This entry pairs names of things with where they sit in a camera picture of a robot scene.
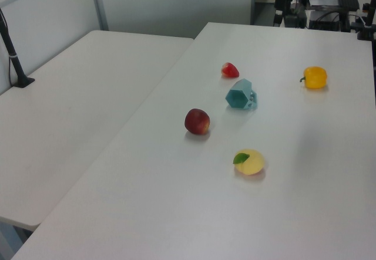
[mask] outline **teal block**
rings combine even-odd
[[[233,109],[256,109],[257,94],[252,90],[252,82],[242,79],[236,82],[226,96]]]

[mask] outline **tabletop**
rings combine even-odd
[[[228,106],[225,62],[256,110]],[[299,83],[312,65],[325,89]],[[375,259],[374,95],[355,34],[209,23],[14,260]],[[263,171],[234,169],[243,148]]]
[[[0,221],[34,230],[192,39],[93,31],[0,96]]]

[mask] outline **bell pepper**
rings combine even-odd
[[[304,77],[300,82],[305,80],[304,84],[309,89],[319,89],[327,84],[327,72],[318,66],[311,66],[305,69]]]

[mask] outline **wall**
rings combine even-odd
[[[100,0],[111,31],[195,38],[208,22],[250,24],[253,0]]]
[[[99,29],[93,0],[17,0],[2,10],[27,75],[83,35]],[[16,81],[13,71],[12,80]],[[8,53],[0,39],[0,94],[7,89]]]

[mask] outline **red strawberry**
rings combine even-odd
[[[239,71],[236,69],[235,65],[226,62],[221,69],[223,77],[226,78],[236,78],[239,77]]]

